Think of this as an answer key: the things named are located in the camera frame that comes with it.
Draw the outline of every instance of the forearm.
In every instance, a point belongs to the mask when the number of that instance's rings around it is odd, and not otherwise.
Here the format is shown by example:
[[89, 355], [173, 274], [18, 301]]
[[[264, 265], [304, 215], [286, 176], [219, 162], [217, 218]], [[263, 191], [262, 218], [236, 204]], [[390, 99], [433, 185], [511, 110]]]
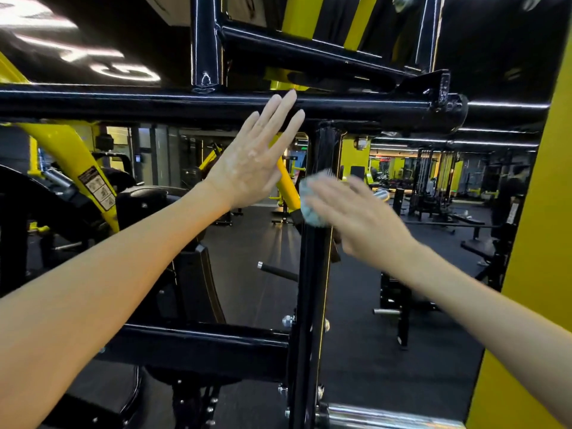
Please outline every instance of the forearm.
[[567, 427], [572, 427], [572, 333], [419, 245], [400, 278], [449, 313]]
[[0, 300], [0, 421], [37, 427], [168, 263], [226, 209], [199, 184]]

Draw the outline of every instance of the black rubber floor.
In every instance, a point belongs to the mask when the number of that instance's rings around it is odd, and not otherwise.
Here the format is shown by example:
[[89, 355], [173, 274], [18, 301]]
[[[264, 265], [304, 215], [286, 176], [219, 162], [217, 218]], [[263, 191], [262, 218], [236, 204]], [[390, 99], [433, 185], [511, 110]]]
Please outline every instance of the black rubber floor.
[[[471, 207], [476, 218], [488, 210]], [[228, 323], [282, 328], [282, 317], [296, 304], [296, 284], [257, 269], [259, 260], [297, 271], [300, 237], [291, 226], [272, 226], [271, 209], [253, 207], [235, 217], [232, 227], [210, 227], [205, 245]], [[410, 226], [414, 236], [468, 274], [476, 274], [478, 256], [460, 248], [470, 229], [452, 235], [429, 226]], [[383, 244], [379, 235], [379, 244]], [[332, 266], [328, 289], [321, 382], [327, 402], [348, 403], [464, 419], [482, 348], [444, 313], [414, 313], [409, 350], [395, 339], [392, 320], [377, 317], [379, 272], [342, 254]], [[145, 429], [172, 429], [170, 387], [146, 378]], [[94, 361], [78, 376], [71, 392], [119, 410], [132, 382], [132, 367]], [[247, 429], [283, 427], [285, 403], [275, 384], [241, 382], [224, 387], [216, 425]]]

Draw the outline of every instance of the squat rack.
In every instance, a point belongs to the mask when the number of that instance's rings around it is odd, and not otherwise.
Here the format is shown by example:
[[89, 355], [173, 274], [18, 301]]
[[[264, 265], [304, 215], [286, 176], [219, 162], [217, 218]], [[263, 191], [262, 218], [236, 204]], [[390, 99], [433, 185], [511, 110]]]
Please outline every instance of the squat rack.
[[[466, 118], [467, 99], [450, 93], [449, 72], [433, 71], [442, 0], [425, 3], [416, 54], [418, 66], [404, 70], [384, 64], [381, 57], [372, 54], [235, 23], [225, 15], [221, 0], [192, 0], [191, 6], [192, 90], [3, 85], [0, 118], [235, 128], [254, 110], [261, 110], [271, 95], [226, 92], [226, 60], [237, 52], [286, 69], [315, 70], [320, 75], [324, 71], [338, 72], [341, 80], [359, 76], [375, 90], [344, 95], [299, 93], [293, 111], [303, 108], [306, 112], [302, 129], [309, 137], [308, 175], [331, 169], [339, 177], [341, 140], [346, 131], [446, 134], [460, 127]], [[382, 419], [417, 425], [407, 427], [461, 427], [447, 420], [412, 420], [410, 416], [404, 420], [398, 414], [320, 402], [318, 373], [331, 242], [331, 228], [303, 226], [296, 321], [290, 332], [224, 324], [131, 323], [124, 325], [98, 358], [282, 383], [287, 388], [290, 429], [348, 422], [381, 427]]]

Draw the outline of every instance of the hand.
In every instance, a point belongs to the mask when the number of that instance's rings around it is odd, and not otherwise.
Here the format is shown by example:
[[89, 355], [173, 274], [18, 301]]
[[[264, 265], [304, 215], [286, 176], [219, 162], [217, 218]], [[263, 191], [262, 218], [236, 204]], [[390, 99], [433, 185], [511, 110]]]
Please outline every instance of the hand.
[[229, 208], [244, 208], [268, 197], [281, 173], [276, 166], [304, 122], [304, 110], [290, 120], [278, 141], [268, 148], [296, 102], [296, 92], [284, 98], [274, 95], [262, 114], [255, 111], [226, 148], [205, 179], [213, 189], [228, 196]]
[[393, 209], [355, 176], [345, 184], [320, 175], [308, 186], [314, 195], [306, 202], [340, 232], [344, 252], [396, 278], [403, 276], [418, 243]]

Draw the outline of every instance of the blue cloth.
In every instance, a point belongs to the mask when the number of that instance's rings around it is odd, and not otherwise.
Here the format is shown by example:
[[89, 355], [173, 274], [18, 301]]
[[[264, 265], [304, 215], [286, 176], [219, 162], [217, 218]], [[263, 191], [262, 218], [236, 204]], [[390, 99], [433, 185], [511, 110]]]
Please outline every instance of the blue cloth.
[[322, 220], [314, 209], [306, 203], [306, 197], [313, 194], [307, 181], [315, 178], [318, 174], [319, 173], [308, 176], [300, 182], [300, 210], [302, 211], [302, 216], [304, 216], [306, 224], [311, 225], [312, 227], [327, 227], [328, 223]]

